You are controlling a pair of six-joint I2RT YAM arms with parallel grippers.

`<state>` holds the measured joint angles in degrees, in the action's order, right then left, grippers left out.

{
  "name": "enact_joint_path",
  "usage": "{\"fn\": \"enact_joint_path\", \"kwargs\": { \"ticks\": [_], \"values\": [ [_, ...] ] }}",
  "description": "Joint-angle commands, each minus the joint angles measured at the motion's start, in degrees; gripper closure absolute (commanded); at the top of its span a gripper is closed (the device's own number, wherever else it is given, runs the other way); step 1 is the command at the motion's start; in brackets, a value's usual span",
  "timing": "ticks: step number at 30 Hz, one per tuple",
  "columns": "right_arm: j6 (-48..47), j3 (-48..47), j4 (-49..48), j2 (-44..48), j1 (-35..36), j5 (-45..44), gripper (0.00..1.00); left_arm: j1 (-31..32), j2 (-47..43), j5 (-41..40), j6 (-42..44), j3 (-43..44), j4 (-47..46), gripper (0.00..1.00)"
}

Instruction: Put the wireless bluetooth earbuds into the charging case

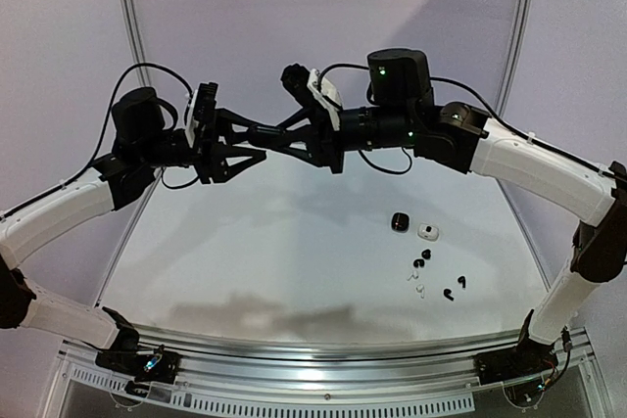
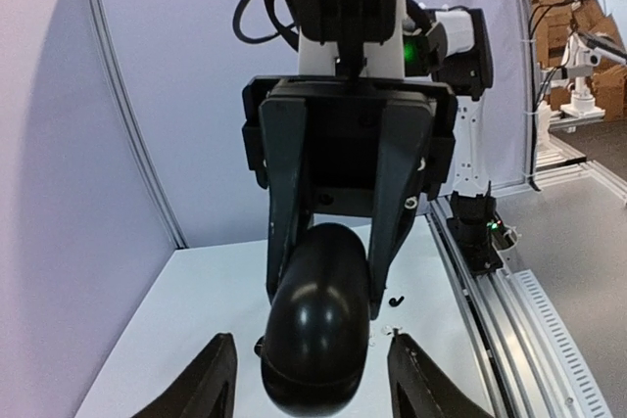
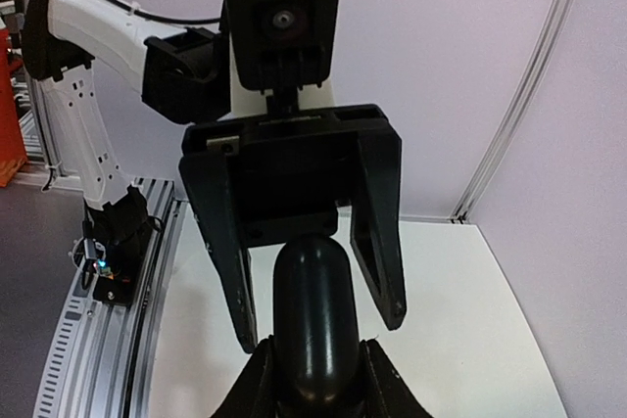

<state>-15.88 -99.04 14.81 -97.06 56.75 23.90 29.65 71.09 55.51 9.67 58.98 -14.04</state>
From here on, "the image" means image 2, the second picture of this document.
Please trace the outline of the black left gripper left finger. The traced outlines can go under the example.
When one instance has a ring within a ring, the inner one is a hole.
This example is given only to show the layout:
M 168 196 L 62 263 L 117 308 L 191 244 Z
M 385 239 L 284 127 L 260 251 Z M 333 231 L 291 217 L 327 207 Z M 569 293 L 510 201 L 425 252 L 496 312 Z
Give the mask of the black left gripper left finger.
M 216 334 L 137 418 L 231 418 L 238 358 L 231 333 Z

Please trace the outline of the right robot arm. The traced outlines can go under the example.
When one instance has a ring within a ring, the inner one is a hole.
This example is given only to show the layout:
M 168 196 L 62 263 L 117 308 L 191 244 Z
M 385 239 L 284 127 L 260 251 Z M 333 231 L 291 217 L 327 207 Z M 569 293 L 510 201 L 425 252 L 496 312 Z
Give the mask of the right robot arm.
M 481 153 L 494 67 L 479 9 L 422 9 L 403 36 L 401 78 L 258 76 L 243 89 L 249 168 L 269 192 L 265 288 L 274 298 L 314 217 L 371 221 L 369 308 L 377 314 L 415 201 L 452 180 L 447 225 L 470 273 L 501 265 L 492 246 L 496 201 Z

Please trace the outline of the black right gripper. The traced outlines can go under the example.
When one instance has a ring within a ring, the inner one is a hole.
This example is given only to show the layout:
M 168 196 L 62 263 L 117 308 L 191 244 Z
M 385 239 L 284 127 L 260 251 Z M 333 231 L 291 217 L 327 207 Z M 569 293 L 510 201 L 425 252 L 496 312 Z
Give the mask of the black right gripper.
M 328 77 L 255 77 L 242 91 L 246 117 L 242 134 L 249 169 L 258 185 L 269 191 L 265 287 L 270 301 L 301 231 L 307 124 L 313 139 L 306 146 L 311 151 L 312 187 L 328 199 L 317 204 L 321 213 L 340 214 L 348 203 L 332 192 L 346 190 L 351 197 L 364 192 L 369 197 L 374 189 L 368 246 L 374 320 L 401 243 L 406 200 L 424 194 L 431 201 L 448 179 L 458 100 L 444 83 L 365 79 L 354 94 L 343 86 Z M 272 98 L 289 87 L 304 90 L 306 102 Z M 394 100 L 383 110 L 385 99 L 417 93 L 426 103 Z M 425 169 L 415 190 L 420 162 Z

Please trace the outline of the black oval charging case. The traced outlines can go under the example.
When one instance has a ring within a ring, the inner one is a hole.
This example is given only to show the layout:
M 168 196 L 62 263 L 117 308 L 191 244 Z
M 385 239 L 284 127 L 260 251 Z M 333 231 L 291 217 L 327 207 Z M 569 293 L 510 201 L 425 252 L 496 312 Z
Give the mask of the black oval charging case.
M 369 347 L 368 267 L 359 236 L 308 230 L 271 304 L 261 350 L 269 399 L 291 417 L 327 417 L 355 396 Z

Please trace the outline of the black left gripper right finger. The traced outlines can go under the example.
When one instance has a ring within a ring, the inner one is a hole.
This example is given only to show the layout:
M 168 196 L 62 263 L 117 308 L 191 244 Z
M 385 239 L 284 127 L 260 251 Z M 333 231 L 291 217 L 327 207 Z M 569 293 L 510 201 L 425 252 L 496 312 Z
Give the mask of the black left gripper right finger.
M 387 367 L 394 418 L 492 417 L 409 334 L 393 333 Z

